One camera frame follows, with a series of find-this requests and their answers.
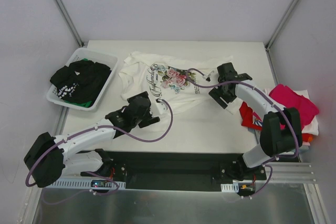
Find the white floral print t-shirt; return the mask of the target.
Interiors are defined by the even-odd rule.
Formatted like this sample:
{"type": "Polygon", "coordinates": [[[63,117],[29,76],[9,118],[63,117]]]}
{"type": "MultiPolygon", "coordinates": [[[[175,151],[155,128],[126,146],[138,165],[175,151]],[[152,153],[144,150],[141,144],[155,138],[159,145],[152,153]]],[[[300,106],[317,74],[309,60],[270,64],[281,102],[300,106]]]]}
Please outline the white floral print t-shirt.
{"type": "Polygon", "coordinates": [[[212,102],[209,89],[217,83],[217,67],[232,62],[232,56],[193,61],[172,56],[132,52],[119,71],[121,98],[126,100],[146,91],[153,100],[166,100],[174,114],[183,113],[203,102],[212,102]],[[203,75],[214,70],[211,81],[203,75]]]}

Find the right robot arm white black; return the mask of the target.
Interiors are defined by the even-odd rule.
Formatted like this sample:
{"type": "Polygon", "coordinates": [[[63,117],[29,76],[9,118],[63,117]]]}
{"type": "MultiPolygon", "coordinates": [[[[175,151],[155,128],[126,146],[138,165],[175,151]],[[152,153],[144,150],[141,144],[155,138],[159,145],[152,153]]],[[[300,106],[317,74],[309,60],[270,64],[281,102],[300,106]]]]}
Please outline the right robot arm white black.
{"type": "Polygon", "coordinates": [[[239,158],[236,174],[248,179],[255,173],[255,167],[282,156],[297,157],[302,146],[300,114],[296,108],[287,108],[259,90],[252,77],[238,74],[232,63],[217,67],[219,86],[209,95],[223,108],[239,98],[262,119],[259,143],[239,158]]]}

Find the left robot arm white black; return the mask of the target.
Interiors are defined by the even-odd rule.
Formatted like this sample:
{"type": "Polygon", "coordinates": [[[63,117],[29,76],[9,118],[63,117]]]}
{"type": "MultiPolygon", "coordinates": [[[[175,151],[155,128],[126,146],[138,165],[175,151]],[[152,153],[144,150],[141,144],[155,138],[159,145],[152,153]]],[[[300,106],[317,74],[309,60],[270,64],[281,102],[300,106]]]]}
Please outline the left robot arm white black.
{"type": "Polygon", "coordinates": [[[90,172],[112,177],[114,165],[103,149],[85,150],[95,144],[129,134],[135,127],[144,128],[160,121],[151,113],[152,102],[144,91],[127,99],[128,105],[107,114],[86,129],[67,135],[41,134],[24,157],[29,172],[26,186],[44,188],[61,176],[90,172]]]}

